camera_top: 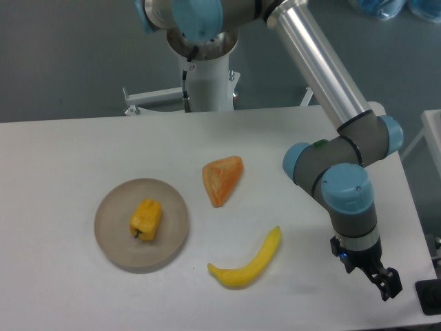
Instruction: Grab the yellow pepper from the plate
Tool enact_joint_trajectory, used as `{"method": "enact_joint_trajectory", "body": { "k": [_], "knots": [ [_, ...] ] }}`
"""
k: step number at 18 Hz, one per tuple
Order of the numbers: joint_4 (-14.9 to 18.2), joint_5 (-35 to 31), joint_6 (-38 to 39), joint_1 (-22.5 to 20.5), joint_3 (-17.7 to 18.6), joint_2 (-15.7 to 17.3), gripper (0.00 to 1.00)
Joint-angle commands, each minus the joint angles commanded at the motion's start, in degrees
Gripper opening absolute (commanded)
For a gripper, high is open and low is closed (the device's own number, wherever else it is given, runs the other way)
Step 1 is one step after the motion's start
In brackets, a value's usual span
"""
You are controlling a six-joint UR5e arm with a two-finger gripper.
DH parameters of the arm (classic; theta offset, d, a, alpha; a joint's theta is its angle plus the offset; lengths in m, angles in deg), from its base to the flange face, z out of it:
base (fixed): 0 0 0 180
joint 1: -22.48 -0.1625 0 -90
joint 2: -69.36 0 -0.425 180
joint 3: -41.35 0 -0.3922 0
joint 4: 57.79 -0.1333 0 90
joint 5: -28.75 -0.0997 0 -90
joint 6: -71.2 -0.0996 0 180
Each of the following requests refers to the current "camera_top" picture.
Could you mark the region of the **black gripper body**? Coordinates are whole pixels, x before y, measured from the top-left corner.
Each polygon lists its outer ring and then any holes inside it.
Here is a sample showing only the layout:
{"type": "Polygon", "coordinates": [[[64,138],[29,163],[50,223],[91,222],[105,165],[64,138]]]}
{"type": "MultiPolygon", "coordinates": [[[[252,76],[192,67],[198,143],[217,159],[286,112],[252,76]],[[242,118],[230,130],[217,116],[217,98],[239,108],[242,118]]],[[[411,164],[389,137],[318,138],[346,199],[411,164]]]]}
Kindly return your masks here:
{"type": "Polygon", "coordinates": [[[348,274],[355,268],[361,269],[365,274],[378,274],[383,270],[380,239],[366,250],[350,250],[344,248],[341,243],[342,241],[336,237],[330,239],[332,254],[340,258],[348,274]]]}

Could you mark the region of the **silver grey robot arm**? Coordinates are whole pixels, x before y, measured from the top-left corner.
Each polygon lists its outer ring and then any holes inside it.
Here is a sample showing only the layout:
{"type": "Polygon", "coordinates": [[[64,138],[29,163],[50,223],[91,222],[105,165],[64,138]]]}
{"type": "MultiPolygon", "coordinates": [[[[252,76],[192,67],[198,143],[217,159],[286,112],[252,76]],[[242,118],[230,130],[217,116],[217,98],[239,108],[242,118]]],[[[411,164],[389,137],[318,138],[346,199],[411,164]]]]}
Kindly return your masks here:
{"type": "Polygon", "coordinates": [[[287,176],[328,211],[332,253],[347,272],[362,270],[382,299],[402,289],[400,276],[381,262],[373,186],[365,168],[397,151],[403,132],[377,116],[312,17],[306,1],[137,1],[146,32],[165,30],[181,59],[178,90],[186,112],[231,110],[227,70],[214,62],[237,42],[238,27],[263,20],[275,30],[316,95],[338,136],[297,143],[286,152],[287,176]]]}

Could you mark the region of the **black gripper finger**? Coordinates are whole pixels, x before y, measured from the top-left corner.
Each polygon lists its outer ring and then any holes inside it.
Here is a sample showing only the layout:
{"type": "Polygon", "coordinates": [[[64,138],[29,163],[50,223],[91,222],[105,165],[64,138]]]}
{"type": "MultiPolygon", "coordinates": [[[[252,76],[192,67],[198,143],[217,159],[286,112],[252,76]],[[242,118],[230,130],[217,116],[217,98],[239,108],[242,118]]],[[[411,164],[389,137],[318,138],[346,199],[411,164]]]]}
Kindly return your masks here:
{"type": "Polygon", "coordinates": [[[385,269],[379,270],[365,270],[365,275],[372,284],[374,284],[380,291],[381,299],[387,301],[389,299],[387,287],[387,275],[385,269]]]}
{"type": "Polygon", "coordinates": [[[383,299],[394,299],[402,291],[400,275],[396,269],[379,267],[378,289],[383,299]]]}

